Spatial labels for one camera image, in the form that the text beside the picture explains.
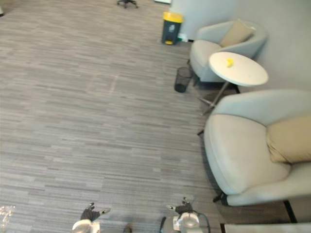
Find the throw pillow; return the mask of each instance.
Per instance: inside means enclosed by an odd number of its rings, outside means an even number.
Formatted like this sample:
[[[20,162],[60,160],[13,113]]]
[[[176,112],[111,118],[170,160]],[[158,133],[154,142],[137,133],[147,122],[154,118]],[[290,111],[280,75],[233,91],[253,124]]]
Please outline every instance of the throw pillow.
[[[311,161],[311,115],[269,125],[267,144],[273,162]]]
[[[242,20],[238,19],[233,23],[223,40],[220,42],[221,47],[235,45],[249,38],[255,29],[247,27]]]

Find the black trash bin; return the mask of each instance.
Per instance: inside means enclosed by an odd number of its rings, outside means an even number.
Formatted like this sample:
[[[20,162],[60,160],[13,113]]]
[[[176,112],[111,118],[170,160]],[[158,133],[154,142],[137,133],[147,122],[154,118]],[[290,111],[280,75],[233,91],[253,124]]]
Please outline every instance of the black trash bin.
[[[183,16],[173,12],[164,12],[163,19],[161,42],[167,45],[175,45],[178,41],[178,33],[180,25],[183,22]]]
[[[176,79],[175,79],[175,91],[184,93],[187,86],[192,78],[192,71],[187,67],[181,67],[177,69]]]

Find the white table top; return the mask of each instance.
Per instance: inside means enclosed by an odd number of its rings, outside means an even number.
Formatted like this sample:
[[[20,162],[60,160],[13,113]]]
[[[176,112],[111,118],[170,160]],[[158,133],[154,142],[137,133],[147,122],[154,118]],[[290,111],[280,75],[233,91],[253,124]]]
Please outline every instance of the white table top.
[[[228,59],[233,61],[231,67],[228,67]],[[209,65],[219,77],[240,86],[262,85],[269,79],[261,65],[237,53],[214,53],[209,58]]]

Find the chair seat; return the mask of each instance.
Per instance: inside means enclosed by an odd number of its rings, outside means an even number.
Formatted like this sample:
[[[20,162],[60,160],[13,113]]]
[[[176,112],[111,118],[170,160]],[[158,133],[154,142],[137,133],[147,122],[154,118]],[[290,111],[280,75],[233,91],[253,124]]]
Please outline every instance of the chair seat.
[[[219,49],[221,49],[220,45],[206,40],[196,40],[193,42],[190,51],[190,62],[196,75],[204,77],[209,57]]]
[[[232,115],[211,115],[204,141],[213,175],[228,195],[282,180],[290,172],[290,165],[270,160],[266,127],[255,121]]]

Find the black cable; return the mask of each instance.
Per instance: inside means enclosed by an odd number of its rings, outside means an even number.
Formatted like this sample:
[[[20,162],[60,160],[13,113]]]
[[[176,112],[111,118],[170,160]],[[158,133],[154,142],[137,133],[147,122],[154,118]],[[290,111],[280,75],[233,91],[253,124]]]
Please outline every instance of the black cable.
[[[199,213],[199,212],[196,212],[198,214],[198,217],[200,217],[201,215],[203,215],[203,217],[205,218],[205,221],[207,223],[207,232],[210,233],[210,225],[209,225],[209,221],[208,221],[208,218],[205,214],[202,214],[202,213]]]

